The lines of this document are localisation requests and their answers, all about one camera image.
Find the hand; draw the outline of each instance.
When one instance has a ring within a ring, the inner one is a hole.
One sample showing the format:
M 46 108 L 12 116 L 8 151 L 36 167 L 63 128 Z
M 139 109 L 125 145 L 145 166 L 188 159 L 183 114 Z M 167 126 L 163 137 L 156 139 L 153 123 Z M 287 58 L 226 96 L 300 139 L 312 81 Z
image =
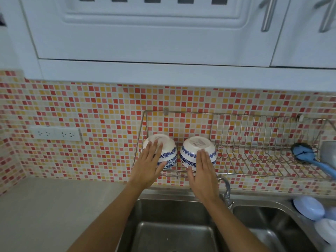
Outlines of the hand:
M 160 175 L 160 172 L 167 164 L 167 162 L 164 161 L 156 168 L 162 153 L 163 144 L 160 144 L 155 154 L 157 145 L 157 140 L 154 143 L 150 141 L 147 144 L 147 147 L 140 153 L 138 160 L 133 166 L 131 178 L 128 181 L 128 184 L 139 189 L 141 192 L 154 183 L 154 181 Z
M 220 199 L 216 171 L 204 149 L 196 155 L 196 176 L 194 177 L 193 170 L 189 167 L 188 179 L 192 191 L 204 205 Z

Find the finger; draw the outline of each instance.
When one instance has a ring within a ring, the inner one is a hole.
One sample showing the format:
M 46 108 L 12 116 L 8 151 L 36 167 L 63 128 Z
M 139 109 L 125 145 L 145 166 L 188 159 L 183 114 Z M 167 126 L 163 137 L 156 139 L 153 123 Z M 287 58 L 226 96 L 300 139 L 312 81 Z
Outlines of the finger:
M 214 168 L 214 166 L 213 166 L 213 164 L 212 164 L 212 162 L 211 162 L 209 153 L 208 153 L 208 152 L 205 152 L 205 155 L 207 156 L 207 165 L 208 165 L 209 170 L 210 170 L 212 173 L 216 174 L 216 171 L 215 171 L 215 168 Z
M 162 153 L 162 147 L 163 147 L 163 143 L 160 143 L 160 146 L 159 146 L 159 148 L 157 149 L 157 152 L 156 152 L 156 155 L 155 155 L 154 158 L 153 158 L 153 161 L 155 161 L 155 162 L 158 162 L 158 161 L 159 161 L 159 158 L 160 158 L 161 153 Z
M 204 149 L 201 150 L 201 159 L 202 159 L 202 165 L 203 169 L 208 169 L 208 161 L 207 161 L 207 156 L 205 155 Z
M 149 148 L 147 160 L 151 161 L 153 160 L 153 156 L 155 154 L 156 147 L 158 146 L 158 140 L 155 140 L 154 143 Z
M 155 170 L 155 179 L 157 179 L 160 176 L 160 173 L 162 172 L 163 168 L 165 168 L 165 165 L 167 164 L 167 161 L 163 161 Z
M 148 142 L 146 148 L 141 152 L 142 156 L 141 156 L 141 159 L 146 159 L 147 156 L 148 156 L 148 152 L 149 152 L 149 148 L 151 147 L 152 145 L 152 142 Z
M 192 170 L 191 167 L 188 167 L 187 174 L 188 174 L 189 185 L 191 187 L 193 187 L 194 186 L 194 182 L 195 182 L 195 177 L 194 177 L 193 170 Z
M 201 152 L 198 151 L 196 155 L 196 173 L 203 170 Z

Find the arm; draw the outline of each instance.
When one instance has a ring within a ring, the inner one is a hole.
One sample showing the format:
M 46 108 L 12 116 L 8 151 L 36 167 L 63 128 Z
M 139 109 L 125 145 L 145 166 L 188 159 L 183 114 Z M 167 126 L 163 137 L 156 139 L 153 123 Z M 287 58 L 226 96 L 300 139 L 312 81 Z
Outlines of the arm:
M 161 144 L 153 157 L 157 143 L 148 143 L 136 161 L 125 189 L 78 237 L 68 252 L 115 251 L 139 195 L 154 183 L 166 164 L 162 162 L 156 168 L 162 152 Z
M 196 157 L 196 176 L 188 169 L 188 179 L 194 194 L 204 204 L 216 223 L 230 252 L 269 252 L 225 206 L 219 198 L 216 172 L 209 154 L 199 151 Z

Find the cabinet handle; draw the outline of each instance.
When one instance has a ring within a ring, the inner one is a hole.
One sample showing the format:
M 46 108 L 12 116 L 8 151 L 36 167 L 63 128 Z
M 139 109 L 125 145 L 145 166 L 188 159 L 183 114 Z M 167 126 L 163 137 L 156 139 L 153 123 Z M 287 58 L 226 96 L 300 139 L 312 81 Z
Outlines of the cabinet handle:
M 336 0 L 321 0 L 314 5 L 314 8 L 318 9 L 327 3 L 329 3 L 329 5 L 322 19 L 320 29 L 318 30 L 320 33 L 325 33 L 330 30 L 336 12 Z
M 264 21 L 262 22 L 261 31 L 268 32 L 271 27 L 272 18 L 274 15 L 275 5 L 277 4 L 277 0 L 263 0 L 259 4 L 259 8 L 262 9 L 267 4 Z

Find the dish rack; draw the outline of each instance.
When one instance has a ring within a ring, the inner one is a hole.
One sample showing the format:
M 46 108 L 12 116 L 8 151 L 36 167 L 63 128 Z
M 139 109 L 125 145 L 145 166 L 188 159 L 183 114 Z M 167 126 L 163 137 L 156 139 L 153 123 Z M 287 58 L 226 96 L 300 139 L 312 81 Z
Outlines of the dish rack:
M 268 115 L 196 113 L 144 110 L 138 133 L 133 166 L 141 152 L 142 142 L 152 134 L 164 133 L 174 139 L 178 148 L 176 166 L 162 171 L 162 176 L 185 177 L 179 151 L 191 136 L 211 140 L 218 151 L 214 165 L 221 174 L 289 177 L 330 180 L 318 167 L 302 164 L 292 157 L 292 144 L 305 142 L 319 159 L 324 140 L 336 136 L 334 124 L 324 118 L 276 117 Z

